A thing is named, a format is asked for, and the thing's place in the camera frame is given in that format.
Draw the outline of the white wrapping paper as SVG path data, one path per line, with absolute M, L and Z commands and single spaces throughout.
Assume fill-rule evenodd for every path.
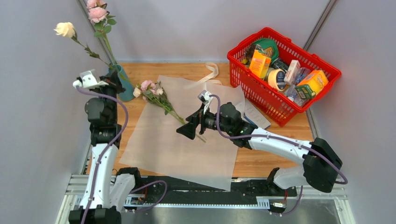
M 210 105 L 231 102 L 238 111 L 245 109 L 241 87 L 198 83 L 184 78 L 160 76 L 168 99 L 179 116 L 186 118 L 201 106 L 198 95 L 206 90 L 218 96 Z M 217 131 L 206 130 L 203 139 L 178 134 L 181 126 L 158 106 L 147 104 L 128 140 L 120 163 L 146 171 L 229 191 L 238 148 Z

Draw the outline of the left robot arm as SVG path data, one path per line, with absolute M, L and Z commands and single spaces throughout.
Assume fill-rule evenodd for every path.
M 143 187 L 138 168 L 122 168 L 112 179 L 121 134 L 126 125 L 118 124 L 117 108 L 123 103 L 117 95 L 124 89 L 116 72 L 97 76 L 94 70 L 82 72 L 73 87 L 90 95 L 84 107 L 90 123 L 92 162 L 88 182 L 78 209 L 68 216 L 70 224 L 120 224 L 129 193 Z

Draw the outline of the cream printed ribbon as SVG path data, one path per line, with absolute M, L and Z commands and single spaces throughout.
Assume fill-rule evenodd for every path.
M 213 84 L 218 84 L 222 85 L 222 82 L 220 80 L 215 79 L 219 75 L 219 68 L 218 65 L 212 62 L 206 62 L 205 67 L 211 72 L 202 79 L 198 80 L 198 83 L 213 83 Z

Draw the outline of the pink rose stem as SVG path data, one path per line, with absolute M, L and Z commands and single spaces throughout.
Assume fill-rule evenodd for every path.
M 110 57 L 110 66 L 117 64 L 113 54 L 108 34 L 112 31 L 112 26 L 116 25 L 115 16 L 107 10 L 107 3 L 104 0 L 86 0 L 85 5 L 88 12 L 88 19 L 94 27 L 94 36 L 102 39 Z

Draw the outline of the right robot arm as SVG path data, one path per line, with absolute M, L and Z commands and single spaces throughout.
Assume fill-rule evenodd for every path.
M 220 106 L 216 113 L 210 112 L 207 104 L 202 104 L 176 132 L 193 140 L 198 126 L 200 134 L 212 129 L 240 148 L 270 152 L 298 164 L 271 171 L 266 188 L 272 195 L 298 185 L 310 185 L 318 191 L 330 193 L 339 183 L 337 177 L 342 161 L 324 139 L 296 140 L 271 133 L 244 121 L 230 102 Z

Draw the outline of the pink and white flowers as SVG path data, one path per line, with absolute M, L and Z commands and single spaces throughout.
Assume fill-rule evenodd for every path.
M 165 115 L 170 114 L 182 125 L 187 124 L 185 119 L 179 116 L 179 114 L 176 112 L 160 81 L 153 82 L 151 80 L 145 80 L 141 84 L 137 84 L 134 87 L 133 96 L 135 98 L 142 96 L 145 102 L 162 108 Z

